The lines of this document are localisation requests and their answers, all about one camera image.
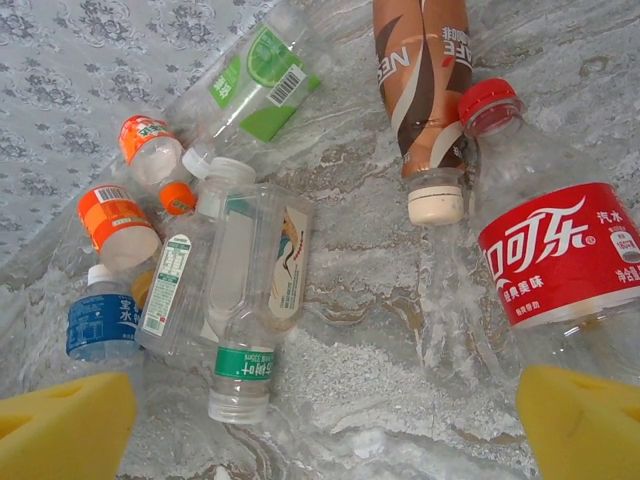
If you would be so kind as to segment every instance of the lime image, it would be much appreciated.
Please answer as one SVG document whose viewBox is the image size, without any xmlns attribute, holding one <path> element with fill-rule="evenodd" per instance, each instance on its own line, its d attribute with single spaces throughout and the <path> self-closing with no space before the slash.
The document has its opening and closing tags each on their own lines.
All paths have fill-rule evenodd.
<svg viewBox="0 0 640 480">
<path fill-rule="evenodd" d="M 293 64 L 302 62 L 268 28 L 260 32 L 247 55 L 249 75 L 264 87 L 275 87 Z"/>
</svg>

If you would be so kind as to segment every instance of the brown bottle label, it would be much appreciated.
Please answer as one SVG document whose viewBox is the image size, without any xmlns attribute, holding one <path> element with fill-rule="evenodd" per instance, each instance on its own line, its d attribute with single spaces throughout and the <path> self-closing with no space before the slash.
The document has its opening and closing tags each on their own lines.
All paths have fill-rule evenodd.
<svg viewBox="0 0 640 480">
<path fill-rule="evenodd" d="M 374 0 L 378 84 L 404 158 L 402 176 L 465 168 L 457 105 L 471 85 L 464 0 Z"/>
</svg>

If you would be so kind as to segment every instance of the coca-cola bottle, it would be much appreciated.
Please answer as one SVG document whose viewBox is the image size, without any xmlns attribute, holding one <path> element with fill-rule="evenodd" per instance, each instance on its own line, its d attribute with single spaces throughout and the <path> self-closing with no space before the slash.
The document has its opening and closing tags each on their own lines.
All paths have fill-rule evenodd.
<svg viewBox="0 0 640 480">
<path fill-rule="evenodd" d="M 640 235 L 599 164 L 522 118 L 502 79 L 459 113 L 479 148 L 472 226 L 526 363 L 640 380 Z"/>
</svg>

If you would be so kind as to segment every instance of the red bottle label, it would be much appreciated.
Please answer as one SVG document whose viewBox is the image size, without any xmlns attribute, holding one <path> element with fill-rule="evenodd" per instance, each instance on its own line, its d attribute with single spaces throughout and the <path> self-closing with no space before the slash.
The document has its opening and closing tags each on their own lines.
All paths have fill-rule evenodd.
<svg viewBox="0 0 640 480">
<path fill-rule="evenodd" d="M 606 183 L 520 205 L 478 243 L 513 326 L 561 322 L 640 296 L 640 235 Z"/>
</svg>

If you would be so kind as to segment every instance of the blue bottle label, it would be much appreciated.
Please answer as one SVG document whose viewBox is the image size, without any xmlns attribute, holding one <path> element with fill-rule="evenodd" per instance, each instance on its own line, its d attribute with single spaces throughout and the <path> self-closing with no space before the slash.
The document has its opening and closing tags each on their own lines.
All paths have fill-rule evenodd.
<svg viewBox="0 0 640 480">
<path fill-rule="evenodd" d="M 78 300 L 69 309 L 67 354 L 107 340 L 133 341 L 140 313 L 128 295 L 109 293 Z"/>
</svg>

